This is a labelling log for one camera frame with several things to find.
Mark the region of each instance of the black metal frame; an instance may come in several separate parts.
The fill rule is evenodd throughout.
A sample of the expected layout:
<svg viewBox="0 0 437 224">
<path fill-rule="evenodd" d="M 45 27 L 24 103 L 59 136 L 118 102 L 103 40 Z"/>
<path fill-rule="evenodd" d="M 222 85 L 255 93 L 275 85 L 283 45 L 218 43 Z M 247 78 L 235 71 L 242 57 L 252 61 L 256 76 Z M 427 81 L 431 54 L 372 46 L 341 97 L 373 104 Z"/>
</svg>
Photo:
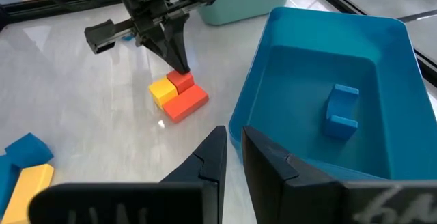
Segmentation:
<svg viewBox="0 0 437 224">
<path fill-rule="evenodd" d="M 60 0 L 68 5 L 85 5 L 88 0 Z M 350 14 L 367 15 L 357 5 L 353 4 L 349 0 L 326 0 L 340 12 Z M 114 5 L 121 3 L 120 0 L 106 0 L 101 3 L 99 7 Z M 49 16 L 56 16 L 60 14 L 66 14 L 71 11 L 58 6 L 51 0 L 34 0 L 24 1 L 19 3 L 12 3 L 9 5 L 0 5 L 0 12 L 6 13 L 6 23 L 17 23 L 26 20 L 33 20 L 38 18 L 45 18 Z M 429 81 L 433 86 L 437 87 L 437 64 L 435 64 L 429 57 L 421 53 L 419 50 L 414 49 L 416 53 L 417 62 L 420 67 L 423 78 Z"/>
</svg>

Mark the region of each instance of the glossy white surface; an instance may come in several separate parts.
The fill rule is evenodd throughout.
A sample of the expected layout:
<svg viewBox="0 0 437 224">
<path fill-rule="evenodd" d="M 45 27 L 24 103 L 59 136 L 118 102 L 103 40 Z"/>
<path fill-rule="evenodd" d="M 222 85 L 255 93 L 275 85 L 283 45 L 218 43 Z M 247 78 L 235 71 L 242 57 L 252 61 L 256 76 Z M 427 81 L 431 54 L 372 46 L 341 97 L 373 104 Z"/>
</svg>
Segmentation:
<svg viewBox="0 0 437 224">
<path fill-rule="evenodd" d="M 288 6 L 331 10 L 320 0 Z M 157 182 L 217 125 L 227 125 L 266 16 L 212 27 L 193 12 L 185 29 L 195 81 L 210 95 L 173 124 L 148 85 L 171 68 L 134 42 L 94 55 L 83 30 L 128 18 L 121 5 L 10 25 L 0 33 L 0 147 L 33 132 L 51 147 L 53 184 Z M 223 223 L 256 223 L 242 165 L 228 143 Z"/>
</svg>

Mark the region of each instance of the yellow rectangular block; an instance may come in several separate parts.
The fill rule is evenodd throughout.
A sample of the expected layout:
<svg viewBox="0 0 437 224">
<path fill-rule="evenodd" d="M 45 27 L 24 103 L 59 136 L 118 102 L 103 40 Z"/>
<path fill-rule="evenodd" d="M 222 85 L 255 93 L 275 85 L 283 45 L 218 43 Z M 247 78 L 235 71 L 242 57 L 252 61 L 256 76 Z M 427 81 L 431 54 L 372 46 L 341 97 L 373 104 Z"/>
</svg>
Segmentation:
<svg viewBox="0 0 437 224">
<path fill-rule="evenodd" d="M 48 164 L 21 170 L 1 224 L 29 224 L 27 208 L 30 201 L 50 185 L 53 171 Z"/>
<path fill-rule="evenodd" d="M 149 86 L 149 91 L 152 94 L 153 100 L 161 109 L 163 104 L 178 95 L 175 85 L 167 77 L 152 83 Z"/>
</svg>

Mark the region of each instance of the orange block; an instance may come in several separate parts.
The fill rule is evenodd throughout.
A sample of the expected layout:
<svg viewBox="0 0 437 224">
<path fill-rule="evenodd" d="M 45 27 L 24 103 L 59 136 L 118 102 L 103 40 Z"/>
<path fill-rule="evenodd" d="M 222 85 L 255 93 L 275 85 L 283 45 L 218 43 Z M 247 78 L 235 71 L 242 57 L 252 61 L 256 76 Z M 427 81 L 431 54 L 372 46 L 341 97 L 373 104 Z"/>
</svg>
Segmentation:
<svg viewBox="0 0 437 224">
<path fill-rule="evenodd" d="M 165 113 L 180 122 L 208 101 L 208 94 L 198 85 L 193 85 L 163 105 Z"/>
<path fill-rule="evenodd" d="M 194 78 L 191 73 L 179 74 L 176 70 L 173 70 L 167 74 L 167 79 L 176 86 L 178 94 L 183 93 L 188 88 L 194 85 Z"/>
</svg>

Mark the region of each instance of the table surface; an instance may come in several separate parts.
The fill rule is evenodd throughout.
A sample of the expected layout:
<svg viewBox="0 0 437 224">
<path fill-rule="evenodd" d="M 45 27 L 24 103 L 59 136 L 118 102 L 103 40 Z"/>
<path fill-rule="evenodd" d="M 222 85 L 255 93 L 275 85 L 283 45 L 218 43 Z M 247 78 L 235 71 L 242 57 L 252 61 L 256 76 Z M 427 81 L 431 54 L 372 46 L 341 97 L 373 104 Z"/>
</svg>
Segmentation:
<svg viewBox="0 0 437 224">
<path fill-rule="evenodd" d="M 302 7 L 327 10 L 313 1 Z M 210 101 L 173 124 L 147 89 L 171 70 L 163 60 L 134 42 L 120 41 L 99 55 L 89 49 L 84 28 L 108 18 L 119 22 L 128 14 L 114 5 L 17 23 L 0 33 L 0 147 L 37 135 L 55 155 L 53 184 L 160 181 L 215 126 L 228 124 L 267 19 L 214 27 L 191 13 L 188 62 Z M 256 223 L 230 142 L 223 223 Z"/>
</svg>

